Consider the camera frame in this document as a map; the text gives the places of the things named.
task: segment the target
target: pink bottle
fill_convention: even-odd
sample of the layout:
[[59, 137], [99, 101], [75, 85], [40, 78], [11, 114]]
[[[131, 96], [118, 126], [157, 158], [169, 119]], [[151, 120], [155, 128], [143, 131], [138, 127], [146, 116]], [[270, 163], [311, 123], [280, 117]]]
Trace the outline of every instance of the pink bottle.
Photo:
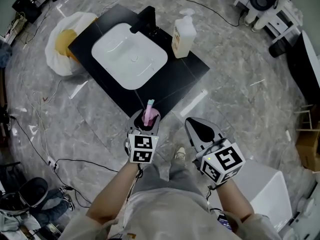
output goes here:
[[142, 116], [142, 121], [143, 121], [144, 126], [152, 126], [152, 124], [154, 122], [154, 118], [157, 115], [160, 116], [159, 111], [152, 107], [154, 102], [155, 102], [154, 99], [148, 100], [148, 104], [147, 104], [146, 109], [143, 112], [143, 116]]

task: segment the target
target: black countertop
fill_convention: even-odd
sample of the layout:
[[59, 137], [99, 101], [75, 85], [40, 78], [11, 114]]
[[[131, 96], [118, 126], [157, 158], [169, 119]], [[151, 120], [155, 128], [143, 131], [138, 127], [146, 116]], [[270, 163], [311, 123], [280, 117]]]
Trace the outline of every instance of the black countertop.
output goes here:
[[142, 87], [136, 90], [123, 88], [93, 58], [91, 50], [95, 42], [115, 25], [127, 23], [133, 26], [137, 21], [135, 12], [117, 4], [89, 25], [70, 44], [69, 49], [129, 117], [136, 111], [144, 109], [149, 99], [154, 99], [153, 107], [163, 118], [209, 70], [209, 67], [192, 52], [185, 58], [177, 59], [171, 48], [171, 35], [159, 29], [155, 36], [149, 36], [148, 27], [144, 27], [140, 32], [164, 49], [168, 60]]

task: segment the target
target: cardboard box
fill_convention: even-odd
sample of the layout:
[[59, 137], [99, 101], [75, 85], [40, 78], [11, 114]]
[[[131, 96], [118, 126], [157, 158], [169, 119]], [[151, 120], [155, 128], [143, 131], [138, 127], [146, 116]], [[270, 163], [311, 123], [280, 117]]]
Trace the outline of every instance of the cardboard box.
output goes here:
[[314, 172], [319, 172], [320, 131], [301, 131], [295, 147], [299, 153], [302, 165]]

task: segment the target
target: power strip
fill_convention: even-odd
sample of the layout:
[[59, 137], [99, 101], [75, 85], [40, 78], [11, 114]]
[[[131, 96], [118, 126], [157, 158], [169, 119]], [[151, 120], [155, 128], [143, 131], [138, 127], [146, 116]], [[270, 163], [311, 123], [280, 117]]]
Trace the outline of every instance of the power strip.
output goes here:
[[59, 165], [56, 163], [56, 161], [55, 161], [52, 157], [48, 156], [47, 161], [48, 161], [48, 165], [50, 166], [50, 168], [52, 169], [52, 171], [55, 172], [55, 171], [58, 170]]

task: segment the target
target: gray shirt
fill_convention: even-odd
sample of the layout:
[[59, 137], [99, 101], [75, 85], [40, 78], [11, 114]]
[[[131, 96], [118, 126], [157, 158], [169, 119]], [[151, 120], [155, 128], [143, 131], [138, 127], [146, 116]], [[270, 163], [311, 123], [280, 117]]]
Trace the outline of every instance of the gray shirt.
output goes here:
[[270, 220], [254, 214], [238, 231], [221, 225], [209, 212], [201, 195], [173, 188], [159, 188], [132, 195], [124, 214], [124, 230], [107, 237], [115, 221], [101, 225], [80, 215], [67, 225], [60, 240], [280, 240]]

